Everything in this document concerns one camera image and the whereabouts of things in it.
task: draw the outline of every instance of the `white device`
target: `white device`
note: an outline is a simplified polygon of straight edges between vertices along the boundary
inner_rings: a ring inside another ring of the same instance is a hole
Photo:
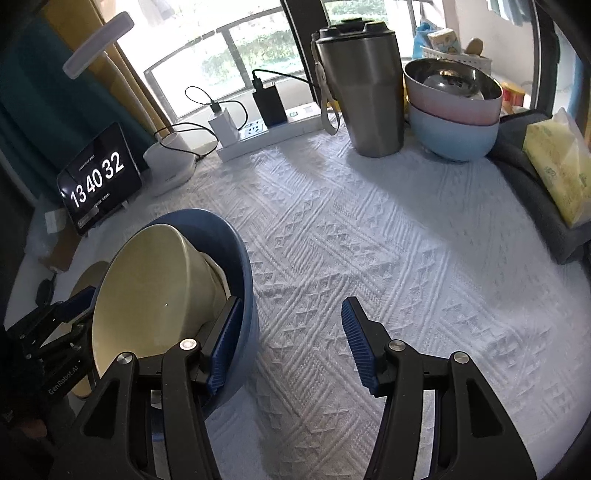
[[[195,154],[178,132],[173,132],[161,140],[167,147],[187,150],[171,150],[155,143],[144,153],[144,160],[150,167],[152,179],[147,192],[154,197],[175,189],[188,181],[195,172]]]
[[[209,119],[209,125],[212,127],[217,139],[224,147],[233,145],[240,138],[236,124],[234,123],[234,120],[232,120],[228,109],[225,107],[222,107],[219,112],[216,112],[212,115],[212,117]]]
[[[77,79],[99,55],[130,31],[134,25],[134,21],[127,12],[115,15],[88,37],[66,60],[63,66],[64,73],[72,80]]]
[[[285,111],[287,123],[268,128],[262,119],[246,124],[240,130],[238,142],[217,148],[222,161],[228,161],[255,150],[268,147],[287,140],[322,130],[320,108],[316,103],[307,103]]]

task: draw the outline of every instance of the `white charger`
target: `white charger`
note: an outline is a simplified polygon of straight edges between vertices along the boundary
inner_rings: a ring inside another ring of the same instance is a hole
[[[213,102],[209,106],[213,111],[213,115],[209,119],[209,125],[222,146],[228,147],[238,142],[240,132],[236,128],[228,109],[222,108],[217,102]]]

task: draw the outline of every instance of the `black cable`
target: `black cable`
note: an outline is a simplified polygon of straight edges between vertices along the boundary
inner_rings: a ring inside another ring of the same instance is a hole
[[[156,135],[157,135],[159,132],[161,132],[162,130],[168,130],[169,128],[172,128],[172,127],[178,127],[178,126],[180,126],[180,125],[192,125],[192,126],[194,126],[195,128],[187,128],[187,129],[185,129],[185,130],[173,130],[173,131],[171,131],[171,132],[168,132],[168,134],[167,134],[167,135],[165,135],[164,137],[162,137],[162,138],[158,139],[158,143],[159,143],[159,144],[160,144],[162,147],[164,147],[164,148],[168,148],[169,150],[176,150],[177,152],[185,152],[185,153],[190,153],[190,154],[193,154],[193,155],[195,155],[195,157],[196,157],[196,161],[203,160],[203,159],[204,159],[205,157],[207,157],[207,156],[208,156],[210,153],[214,152],[214,150],[217,148],[217,144],[218,144],[218,142],[219,142],[219,139],[217,138],[217,135],[216,135],[216,134],[215,134],[213,131],[211,131],[209,128],[207,128],[207,127],[204,127],[203,125],[194,124],[194,123],[192,123],[192,122],[179,122],[179,123],[177,123],[177,124],[172,124],[172,125],[170,125],[169,127],[162,127],[162,128],[159,128],[158,130],[156,130],[156,131],[153,133],[153,136],[154,136],[154,138],[155,138],[155,137],[156,137]],[[205,154],[203,154],[203,155],[201,155],[201,154],[198,154],[198,153],[195,153],[194,151],[191,151],[191,150],[184,150],[184,149],[182,149],[182,148],[174,148],[174,147],[169,147],[169,146],[167,146],[167,145],[164,145],[164,144],[162,143],[162,140],[164,140],[165,138],[167,138],[169,135],[172,135],[173,133],[193,132],[193,131],[198,131],[198,130],[205,130],[206,132],[208,132],[208,133],[212,134],[212,135],[215,137],[215,139],[216,139],[216,145],[215,145],[215,147],[213,147],[213,148],[212,148],[212,149],[211,149],[209,152],[207,152],[207,153],[205,153]]]
[[[275,75],[279,75],[281,77],[289,77],[290,79],[299,80],[301,82],[307,83],[308,85],[312,85],[312,87],[318,88],[318,90],[320,90],[320,87],[318,85],[316,85],[314,82],[311,82],[308,79],[303,79],[303,78],[300,78],[300,77],[296,77],[295,75],[290,75],[289,73],[276,72],[275,70],[253,69],[253,71],[252,71],[252,78],[256,78],[255,72],[274,73]]]
[[[218,103],[237,103],[238,105],[240,105],[242,107],[242,110],[244,110],[244,123],[238,127],[238,130],[242,130],[244,128],[244,125],[246,125],[248,123],[248,112],[246,111],[246,107],[244,106],[244,104],[242,102],[239,102],[238,100],[222,100],[221,102]]]
[[[209,98],[209,103],[203,103],[203,102],[198,102],[197,100],[192,99],[188,94],[187,94],[187,90],[189,90],[190,88],[196,88],[197,90],[201,90],[203,93],[205,93],[205,95],[207,95],[207,98]],[[215,100],[211,97],[211,95],[209,95],[205,90],[203,90],[201,87],[195,87],[195,85],[189,85],[187,88],[185,88],[185,97],[187,97],[189,100],[191,100],[192,102],[198,103],[199,105],[211,105],[212,103],[216,103]]]
[[[207,95],[207,98],[209,98],[210,102],[209,103],[203,103],[203,102],[198,102],[197,100],[192,99],[188,94],[187,94],[187,90],[189,90],[190,88],[196,88],[198,90],[201,90],[203,93],[205,93],[205,95]],[[195,85],[189,85],[187,88],[185,88],[185,97],[187,97],[189,100],[191,100],[192,102],[197,103],[198,105],[203,105],[203,106],[213,106],[214,104],[220,104],[220,103],[237,103],[238,105],[240,105],[242,107],[242,109],[244,110],[244,115],[245,115],[245,119],[244,119],[244,123],[238,128],[238,130],[242,130],[244,128],[244,126],[248,123],[248,112],[246,111],[246,107],[244,106],[244,104],[242,102],[239,102],[238,100],[222,100],[220,102],[216,102],[211,95],[209,95],[205,90],[203,90],[201,87],[197,87]]]

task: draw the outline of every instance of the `green foliage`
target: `green foliage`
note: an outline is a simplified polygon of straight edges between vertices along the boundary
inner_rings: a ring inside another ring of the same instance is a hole
[[[290,30],[260,35],[250,42],[236,46],[245,65],[253,67],[286,61],[298,55]],[[203,74],[214,84],[236,73],[236,64],[229,50],[208,58],[201,68]]]
[[[326,3],[326,9],[332,15],[350,15],[351,17],[387,17],[384,0],[345,0]]]

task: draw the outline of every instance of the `digital clock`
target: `digital clock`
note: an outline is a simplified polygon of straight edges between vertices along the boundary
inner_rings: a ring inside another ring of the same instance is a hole
[[[83,235],[142,186],[121,127],[99,134],[57,176],[61,198]]]

